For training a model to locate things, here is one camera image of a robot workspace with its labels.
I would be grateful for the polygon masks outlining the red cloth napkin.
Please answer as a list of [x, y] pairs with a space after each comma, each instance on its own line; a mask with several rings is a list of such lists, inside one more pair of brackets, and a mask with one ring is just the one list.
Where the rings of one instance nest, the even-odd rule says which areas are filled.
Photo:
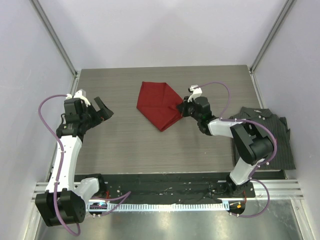
[[166, 82], [143, 81], [136, 108], [163, 132], [182, 119], [177, 109], [183, 99]]

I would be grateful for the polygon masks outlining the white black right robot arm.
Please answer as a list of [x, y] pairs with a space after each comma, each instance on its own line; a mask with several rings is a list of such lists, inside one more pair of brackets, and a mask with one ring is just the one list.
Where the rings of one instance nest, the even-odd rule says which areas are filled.
[[217, 196], [238, 197], [254, 172], [277, 152], [275, 137], [265, 126], [253, 120], [218, 118], [212, 114], [206, 97], [201, 96], [190, 102], [185, 97], [176, 108], [182, 117], [196, 120], [203, 134], [233, 139], [239, 159], [227, 175], [226, 182], [213, 190]]

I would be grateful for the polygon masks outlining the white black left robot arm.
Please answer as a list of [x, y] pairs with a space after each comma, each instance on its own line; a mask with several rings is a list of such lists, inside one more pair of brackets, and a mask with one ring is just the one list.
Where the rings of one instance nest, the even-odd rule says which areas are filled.
[[44, 193], [35, 197], [35, 205], [48, 227], [82, 223], [89, 200], [106, 195], [107, 185], [100, 173], [87, 175], [78, 185], [74, 182], [86, 132], [114, 114], [100, 97], [94, 101], [98, 110], [85, 97], [67, 95], [61, 123], [50, 131], [57, 141], [57, 153], [48, 185]]

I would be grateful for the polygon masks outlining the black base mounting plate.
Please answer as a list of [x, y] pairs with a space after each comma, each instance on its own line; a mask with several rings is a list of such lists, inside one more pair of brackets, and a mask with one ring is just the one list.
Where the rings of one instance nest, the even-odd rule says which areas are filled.
[[226, 185], [227, 172], [104, 174], [110, 198], [131, 192], [126, 204], [215, 204], [222, 198], [254, 198], [253, 183], [240, 190]]

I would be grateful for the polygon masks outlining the dark striped button shirt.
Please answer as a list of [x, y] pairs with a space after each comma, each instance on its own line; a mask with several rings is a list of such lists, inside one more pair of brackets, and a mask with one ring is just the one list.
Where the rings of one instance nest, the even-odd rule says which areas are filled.
[[265, 126], [273, 134], [277, 142], [277, 153], [269, 164], [260, 167], [262, 170], [294, 170], [296, 168], [290, 145], [291, 132], [285, 117], [277, 116], [268, 108], [243, 106], [239, 113], [229, 118], [253, 120]]

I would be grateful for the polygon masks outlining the left aluminium frame post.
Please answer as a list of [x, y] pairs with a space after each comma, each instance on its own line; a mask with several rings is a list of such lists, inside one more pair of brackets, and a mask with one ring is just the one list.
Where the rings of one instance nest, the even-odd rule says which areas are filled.
[[62, 42], [60, 41], [51, 21], [49, 20], [47, 14], [45, 13], [41, 3], [39, 0], [30, 0], [32, 7], [34, 8], [35, 12], [37, 13], [40, 21], [44, 25], [48, 35], [50, 36], [53, 44], [57, 48], [58, 52], [60, 53], [62, 59], [64, 60], [66, 66], [70, 70], [71, 74], [76, 77], [77, 70], [75, 69], [70, 57], [68, 56], [65, 48], [63, 47]]

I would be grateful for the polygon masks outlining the aluminium frame post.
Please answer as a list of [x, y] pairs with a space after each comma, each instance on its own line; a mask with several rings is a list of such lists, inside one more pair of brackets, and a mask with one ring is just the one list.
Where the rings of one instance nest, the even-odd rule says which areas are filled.
[[251, 67], [249, 68], [249, 72], [253, 74], [256, 69], [258, 68], [262, 58], [264, 57], [265, 53], [267, 52], [269, 46], [271, 45], [272, 41], [276, 37], [277, 33], [279, 32], [281, 26], [285, 22], [286, 18], [288, 17], [290, 11], [294, 7], [296, 0], [286, 0], [284, 2], [283, 7], [281, 8], [279, 14], [277, 15], [270, 31], [267, 34], [257, 56], [255, 57]]
[[76, 77], [77, 70], [75, 69], [70, 57], [68, 56], [65, 48], [63, 47], [62, 42], [60, 41], [51, 21], [49, 20], [47, 14], [45, 13], [41, 3], [39, 0], [30, 0], [32, 7], [34, 8], [35, 12], [37, 13], [40, 21], [44, 25], [48, 35], [50, 36], [53, 44], [57, 48], [58, 52], [60, 53], [62, 59], [64, 60], [66, 66], [70, 70], [71, 74]]

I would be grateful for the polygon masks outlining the aluminium front rail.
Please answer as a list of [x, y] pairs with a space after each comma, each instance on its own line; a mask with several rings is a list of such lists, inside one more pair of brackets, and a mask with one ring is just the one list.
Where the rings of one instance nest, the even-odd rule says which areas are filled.
[[[271, 200], [303, 199], [304, 195], [296, 179], [260, 180], [269, 192]], [[267, 199], [267, 193], [263, 185], [253, 181], [253, 190], [257, 198]]]

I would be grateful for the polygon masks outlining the right aluminium frame post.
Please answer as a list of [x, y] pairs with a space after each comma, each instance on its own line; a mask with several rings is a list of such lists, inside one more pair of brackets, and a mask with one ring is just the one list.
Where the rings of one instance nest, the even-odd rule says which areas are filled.
[[264, 57], [265, 53], [267, 52], [269, 46], [271, 45], [272, 41], [276, 37], [277, 33], [279, 32], [281, 26], [285, 22], [286, 18], [288, 17], [290, 11], [294, 7], [296, 0], [286, 0], [284, 2], [283, 7], [281, 8], [279, 14], [277, 15], [270, 31], [267, 34], [257, 56], [255, 57], [251, 67], [249, 68], [249, 72], [253, 74], [256, 69], [258, 68], [262, 58]]

